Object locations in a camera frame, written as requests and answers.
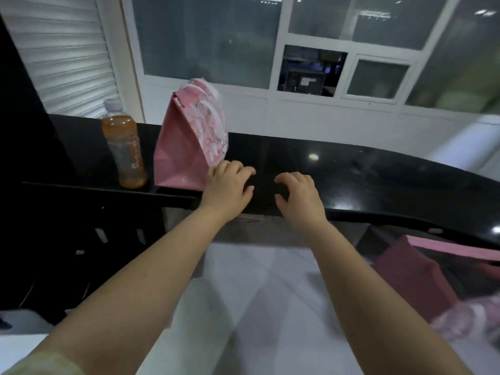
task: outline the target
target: bottle label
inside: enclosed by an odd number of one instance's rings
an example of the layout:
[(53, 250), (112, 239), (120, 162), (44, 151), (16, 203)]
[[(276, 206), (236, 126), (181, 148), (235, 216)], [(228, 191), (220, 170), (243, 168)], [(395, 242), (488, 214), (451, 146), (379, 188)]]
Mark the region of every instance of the bottle label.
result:
[(137, 136), (132, 136), (127, 141), (110, 140), (108, 144), (120, 172), (142, 168), (141, 147)]

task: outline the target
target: plastic bottle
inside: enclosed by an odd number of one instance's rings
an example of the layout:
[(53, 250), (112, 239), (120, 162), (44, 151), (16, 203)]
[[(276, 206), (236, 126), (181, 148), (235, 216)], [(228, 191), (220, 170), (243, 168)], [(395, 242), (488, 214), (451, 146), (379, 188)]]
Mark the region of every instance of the plastic bottle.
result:
[(104, 106), (108, 112), (102, 117), (103, 132), (118, 167), (120, 185), (128, 189), (142, 187), (147, 175), (142, 164), (137, 124), (123, 111), (119, 99), (106, 99)]

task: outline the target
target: orange liquid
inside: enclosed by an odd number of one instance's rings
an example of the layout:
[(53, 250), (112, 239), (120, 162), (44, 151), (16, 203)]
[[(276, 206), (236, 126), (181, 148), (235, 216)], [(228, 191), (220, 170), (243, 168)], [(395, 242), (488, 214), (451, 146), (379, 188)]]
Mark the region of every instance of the orange liquid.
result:
[(127, 115), (103, 118), (103, 132), (115, 158), (120, 185), (134, 189), (146, 184), (147, 175), (141, 158), (137, 124)]

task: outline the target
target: black countertop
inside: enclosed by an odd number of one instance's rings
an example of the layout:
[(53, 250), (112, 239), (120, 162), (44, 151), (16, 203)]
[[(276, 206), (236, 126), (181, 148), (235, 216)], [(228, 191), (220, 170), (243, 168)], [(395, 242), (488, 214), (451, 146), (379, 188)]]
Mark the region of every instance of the black countertop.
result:
[[(149, 182), (125, 190), (101, 123), (96, 119), (51, 115), (74, 167), (56, 184), (25, 182), (31, 191), (82, 202), (133, 202), (196, 208), (200, 192), (166, 189), (153, 184), (153, 153), (160, 126), (138, 124)], [(319, 159), (312, 160), (310, 154)], [(240, 160), (257, 170), (249, 184), (254, 197), (245, 212), (279, 215), (274, 194), (286, 193), (273, 178), (285, 171), (313, 177), (331, 220), (391, 224), (421, 231), (441, 228), (442, 236), (464, 245), (500, 248), (500, 183), (476, 174), (363, 146), (229, 133), (227, 160)]]

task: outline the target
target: window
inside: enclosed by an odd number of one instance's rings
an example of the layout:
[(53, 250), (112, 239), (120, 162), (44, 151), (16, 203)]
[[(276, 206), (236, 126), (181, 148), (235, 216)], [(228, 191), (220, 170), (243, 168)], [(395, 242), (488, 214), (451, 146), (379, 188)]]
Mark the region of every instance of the window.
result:
[(348, 94), (394, 99), (409, 66), (360, 59), (347, 90)]
[(289, 31), (420, 50), (447, 0), (295, 0)]
[(146, 75), (268, 88), (281, 0), (132, 0)]
[(278, 90), (333, 97), (345, 52), (286, 45)]
[(461, 0), (406, 104), (500, 113), (500, 0)]

